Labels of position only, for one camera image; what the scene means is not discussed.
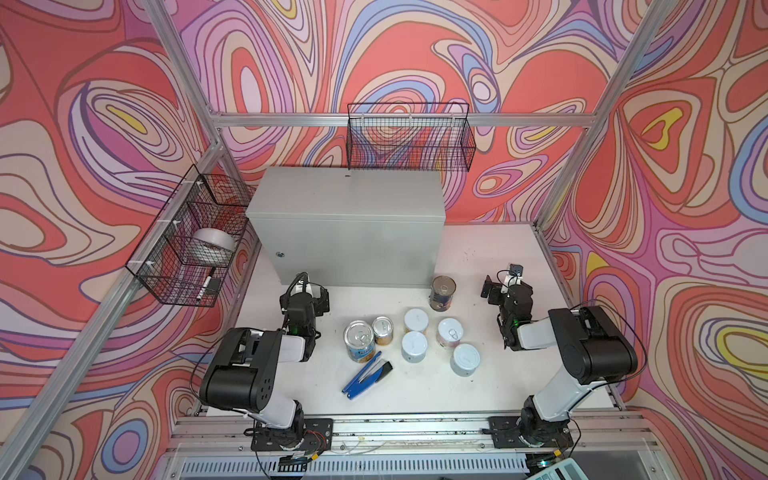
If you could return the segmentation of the dark blue labelled can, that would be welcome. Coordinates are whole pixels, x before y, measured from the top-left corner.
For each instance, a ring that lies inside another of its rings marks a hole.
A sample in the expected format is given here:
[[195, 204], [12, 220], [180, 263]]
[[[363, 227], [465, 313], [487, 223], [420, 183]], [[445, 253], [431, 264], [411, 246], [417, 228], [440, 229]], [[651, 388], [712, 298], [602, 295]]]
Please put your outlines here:
[[445, 275], [437, 276], [431, 283], [429, 305], [436, 312], [447, 311], [457, 289], [453, 278]]

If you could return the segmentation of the light blue labelled can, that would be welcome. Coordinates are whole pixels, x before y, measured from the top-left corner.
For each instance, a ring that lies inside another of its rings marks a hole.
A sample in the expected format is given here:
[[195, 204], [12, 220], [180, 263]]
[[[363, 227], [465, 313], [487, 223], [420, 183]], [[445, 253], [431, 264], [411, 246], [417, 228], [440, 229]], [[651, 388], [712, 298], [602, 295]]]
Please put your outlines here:
[[368, 362], [375, 355], [375, 336], [370, 324], [363, 320], [352, 321], [343, 335], [349, 357], [358, 363]]

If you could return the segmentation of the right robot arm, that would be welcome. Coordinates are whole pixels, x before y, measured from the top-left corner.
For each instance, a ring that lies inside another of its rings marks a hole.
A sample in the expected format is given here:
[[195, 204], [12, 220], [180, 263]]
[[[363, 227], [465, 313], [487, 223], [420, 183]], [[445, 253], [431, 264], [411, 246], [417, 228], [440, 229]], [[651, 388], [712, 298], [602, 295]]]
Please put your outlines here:
[[499, 308], [503, 345], [513, 351], [555, 347], [562, 366], [548, 384], [528, 397], [516, 431], [522, 442], [540, 446], [562, 433], [574, 407], [592, 391], [638, 371], [635, 348], [599, 306], [554, 308], [532, 317], [533, 288], [511, 274], [486, 277], [480, 296]]

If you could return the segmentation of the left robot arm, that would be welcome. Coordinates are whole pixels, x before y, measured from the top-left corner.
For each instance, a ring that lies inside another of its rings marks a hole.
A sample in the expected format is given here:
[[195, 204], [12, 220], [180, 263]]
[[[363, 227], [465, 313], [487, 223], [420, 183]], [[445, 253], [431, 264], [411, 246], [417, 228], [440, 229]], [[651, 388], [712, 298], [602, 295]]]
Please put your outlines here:
[[279, 298], [276, 330], [233, 328], [219, 341], [198, 390], [202, 405], [246, 414], [280, 433], [303, 431], [300, 402], [275, 392], [281, 363], [310, 360], [322, 333], [317, 319], [330, 312], [327, 289], [298, 273]]

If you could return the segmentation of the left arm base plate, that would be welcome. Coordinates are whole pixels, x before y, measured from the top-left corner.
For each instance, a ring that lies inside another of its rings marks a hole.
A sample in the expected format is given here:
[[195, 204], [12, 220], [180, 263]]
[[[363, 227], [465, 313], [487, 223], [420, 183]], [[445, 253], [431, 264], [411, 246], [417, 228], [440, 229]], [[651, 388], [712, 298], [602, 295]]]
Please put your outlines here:
[[295, 420], [287, 429], [251, 428], [251, 450], [254, 452], [323, 453], [332, 447], [334, 420], [319, 417]]

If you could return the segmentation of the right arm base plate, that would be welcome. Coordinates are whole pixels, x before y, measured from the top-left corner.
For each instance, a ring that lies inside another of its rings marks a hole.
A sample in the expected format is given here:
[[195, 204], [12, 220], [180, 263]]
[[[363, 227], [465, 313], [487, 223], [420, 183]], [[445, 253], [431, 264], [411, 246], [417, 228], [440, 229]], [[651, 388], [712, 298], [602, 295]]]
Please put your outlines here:
[[482, 430], [497, 449], [564, 449], [574, 443], [566, 421], [547, 422], [520, 416], [492, 416]]

